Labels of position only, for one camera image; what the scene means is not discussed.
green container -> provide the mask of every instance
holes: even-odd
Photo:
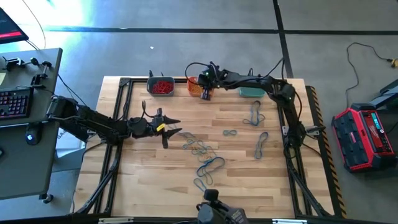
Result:
[[[239,87],[239,96],[248,98],[261,98],[266,92],[259,88]]]

desk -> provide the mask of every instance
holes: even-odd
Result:
[[[119,79],[104,77],[97,104],[100,113],[112,116]],[[304,81],[290,79],[288,82],[296,87],[303,101],[301,120],[304,125],[312,125]],[[191,97],[185,83],[176,83],[173,97],[153,98],[146,91],[145,83],[135,83],[132,91],[129,117],[140,116],[141,101],[146,100],[147,113],[163,108],[169,118],[181,120],[178,127],[192,132],[226,159],[225,166],[212,174],[214,184],[208,187],[220,191],[220,200],[232,207],[243,207],[249,218],[294,216],[276,103],[268,97],[261,98],[261,113],[266,120],[252,127],[243,124],[242,119],[250,118],[249,110],[255,99],[241,98],[237,90],[215,90],[211,101]],[[225,129],[236,129],[238,135],[225,137],[222,134]],[[263,131],[269,133],[264,157],[255,160],[255,144]],[[98,141],[93,139],[88,147]],[[316,140],[307,138],[305,143],[318,150]],[[190,151],[182,149],[183,144],[184,138],[178,135],[170,139],[168,149],[162,148],[160,137],[124,141],[112,216],[197,216],[195,205],[202,202],[203,193],[193,184],[193,179],[200,163]],[[77,208],[98,185],[105,148],[99,147],[85,155],[75,193]],[[301,152],[308,187],[325,210],[333,213],[322,159],[305,147]],[[107,197],[106,189],[103,207]]]
[[[61,61],[62,49],[31,50],[0,54],[0,67],[4,67],[1,56],[8,59],[19,57],[29,62],[31,57],[41,63],[46,60],[53,68],[47,73],[49,78],[43,81],[48,90],[54,91]],[[26,69],[16,68],[6,75],[0,88],[12,88],[18,85],[30,85],[33,75],[41,73],[34,65]],[[1,121],[0,126],[17,123],[43,121],[50,104],[51,93],[34,90],[32,111],[28,118]],[[45,194],[49,189],[52,163],[57,142],[58,124],[45,123],[42,140],[35,146],[25,141],[25,129],[22,126],[0,128],[0,147],[4,155],[0,157],[0,200],[28,195]]]

computer mouse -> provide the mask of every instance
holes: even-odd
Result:
[[[43,123],[34,122],[29,123],[26,127],[25,140],[26,143],[34,146],[40,142],[42,139]]]

gray desk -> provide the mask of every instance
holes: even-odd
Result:
[[[32,50],[0,54],[6,58],[19,57],[28,62],[31,57],[52,63],[48,72],[49,78],[43,84],[48,90],[54,91],[61,61],[62,49]],[[34,65],[28,65],[27,70],[17,68],[7,73],[0,88],[12,88],[18,85],[30,85],[33,75],[41,72]],[[0,157],[0,200],[28,195],[46,194],[49,189],[50,176],[55,145],[57,143],[58,123],[45,123],[42,140],[35,146],[25,141],[25,125],[10,126],[17,123],[43,121],[50,104],[51,93],[35,90],[32,111],[29,118],[0,122],[0,147],[4,155]]]
[[[46,90],[54,92],[61,63],[61,55],[62,49],[30,50],[25,52],[4,53],[0,54],[0,68],[4,68],[6,66],[6,63],[1,56],[5,57],[6,59],[19,57],[25,62],[30,62],[31,57],[35,57],[39,63],[42,63],[44,60],[46,60],[52,64],[52,68],[47,70],[46,74],[49,77],[45,80],[42,80],[40,84],[43,84],[46,87]],[[30,86],[33,76],[42,73],[42,71],[43,66],[39,68],[38,66],[31,64],[27,65],[26,68],[15,68],[11,70],[11,72],[7,72],[7,70],[0,70],[0,72],[7,72],[6,77],[0,85],[0,89],[15,88],[17,86]],[[0,121],[0,127],[15,124],[27,124],[45,120],[45,113],[50,105],[51,95],[52,94],[47,91],[34,90],[33,104],[30,109],[29,117]]]

keyboard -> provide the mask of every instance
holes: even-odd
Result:
[[[0,89],[0,121],[28,118],[33,99],[33,88]]]

